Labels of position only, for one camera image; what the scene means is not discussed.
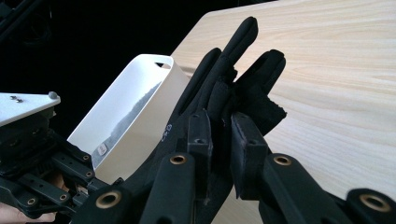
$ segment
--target wooden table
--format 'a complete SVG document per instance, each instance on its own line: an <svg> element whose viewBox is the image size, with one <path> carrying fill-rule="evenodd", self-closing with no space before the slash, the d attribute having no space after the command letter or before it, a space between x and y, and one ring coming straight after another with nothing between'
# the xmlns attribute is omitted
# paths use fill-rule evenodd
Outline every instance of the wooden table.
<svg viewBox="0 0 396 224"><path fill-rule="evenodd" d="M204 15L172 54L191 76L253 16L259 36L239 74L265 51L285 53L270 93L287 117L265 136L330 193L369 188L396 200L396 1L282 0ZM214 223L260 223L257 202L232 192Z"/></svg>

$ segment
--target black mechanical part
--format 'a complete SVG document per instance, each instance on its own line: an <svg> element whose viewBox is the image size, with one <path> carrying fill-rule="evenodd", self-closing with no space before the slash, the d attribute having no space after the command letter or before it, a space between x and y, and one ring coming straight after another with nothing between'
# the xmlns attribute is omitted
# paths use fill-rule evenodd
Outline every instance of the black mechanical part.
<svg viewBox="0 0 396 224"><path fill-rule="evenodd" d="M140 223L193 223L194 169L190 154L163 157Z"/></svg>
<svg viewBox="0 0 396 224"><path fill-rule="evenodd" d="M26 191L21 185L0 177L0 202L16 207L30 218L38 218L41 214L30 214L37 209L39 199L33 193Z"/></svg>
<svg viewBox="0 0 396 224"><path fill-rule="evenodd" d="M190 116L187 152L195 159L196 199L204 200L213 153L210 119L204 110Z"/></svg>
<svg viewBox="0 0 396 224"><path fill-rule="evenodd" d="M268 145L253 120L243 113L233 113L231 170L237 198L260 199L258 181L268 152Z"/></svg>
<svg viewBox="0 0 396 224"><path fill-rule="evenodd" d="M346 205L359 223L396 223L396 202L372 189L353 189L346 196Z"/></svg>
<svg viewBox="0 0 396 224"><path fill-rule="evenodd" d="M72 216L72 224L133 223L133 198L122 186L106 186L88 197Z"/></svg>
<svg viewBox="0 0 396 224"><path fill-rule="evenodd" d="M288 223L352 223L332 198L293 157L269 155L263 179Z"/></svg>

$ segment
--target robotic hand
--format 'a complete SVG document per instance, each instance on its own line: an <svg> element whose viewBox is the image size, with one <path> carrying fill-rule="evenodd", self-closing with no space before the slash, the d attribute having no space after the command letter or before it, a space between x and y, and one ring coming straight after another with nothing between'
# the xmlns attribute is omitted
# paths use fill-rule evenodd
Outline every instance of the robotic hand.
<svg viewBox="0 0 396 224"><path fill-rule="evenodd" d="M27 151L0 151L2 161L7 158L0 163L0 202L31 218L65 213L77 224L210 223L234 185L237 197L260 201L264 223L396 223L396 204L386 195L354 189L343 201L321 189L297 160L271 152L263 137L286 117L268 98L285 67L283 53L264 52L234 81L233 65L257 33L249 17L223 51L206 54L163 138L125 180L97 179L91 156L48 129L48 117L19 122L14 129L31 133L27 127L41 125L44 132ZM43 180L52 171L62 173L68 190Z"/></svg>

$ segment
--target white container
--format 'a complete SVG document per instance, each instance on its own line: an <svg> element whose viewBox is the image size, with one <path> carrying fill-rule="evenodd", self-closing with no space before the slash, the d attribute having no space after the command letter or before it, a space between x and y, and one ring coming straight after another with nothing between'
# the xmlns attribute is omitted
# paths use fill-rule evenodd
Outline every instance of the white container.
<svg viewBox="0 0 396 224"><path fill-rule="evenodd" d="M160 142L166 122L189 81L172 57L138 55L109 86L68 141L91 155L97 154L95 150L120 127L117 124L133 109L141 107L135 118L129 118L131 123L123 128L126 130L118 134L120 139L114 147L101 148L101 154L106 153L95 167L96 176L108 184L118 177L126 179ZM147 102L138 106L143 98Z"/></svg>

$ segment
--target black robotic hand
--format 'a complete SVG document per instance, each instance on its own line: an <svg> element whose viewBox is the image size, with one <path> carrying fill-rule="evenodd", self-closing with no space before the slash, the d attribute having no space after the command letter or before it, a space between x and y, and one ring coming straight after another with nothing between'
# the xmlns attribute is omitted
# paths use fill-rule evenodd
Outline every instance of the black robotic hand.
<svg viewBox="0 0 396 224"><path fill-rule="evenodd" d="M203 198L196 201L194 217L195 223L210 223L213 220L233 187L230 171L231 114L234 111L244 111L262 123L261 127L271 123L270 128L262 128L268 132L286 116L283 109L267 97L285 65L282 53L276 50L264 53L234 82L237 72L233 66L254 42L257 34L257 21L249 17L238 27L223 52L220 49L212 49L202 59L180 96L158 145L142 165L117 186L121 191L126 189L133 202L128 213L115 209L117 216L128 214L128 220L139 221L163 158L175 152L189 151L187 143L190 118L204 113L209 120L213 147L208 150L210 164L206 192ZM276 114L276 119L267 118L271 114L268 111L280 115ZM203 167L207 168L207 164L196 161L196 172L199 173ZM106 189L99 189L95 193L100 195L103 192L106 192ZM95 195L91 195L89 201L94 203L95 198Z"/></svg>

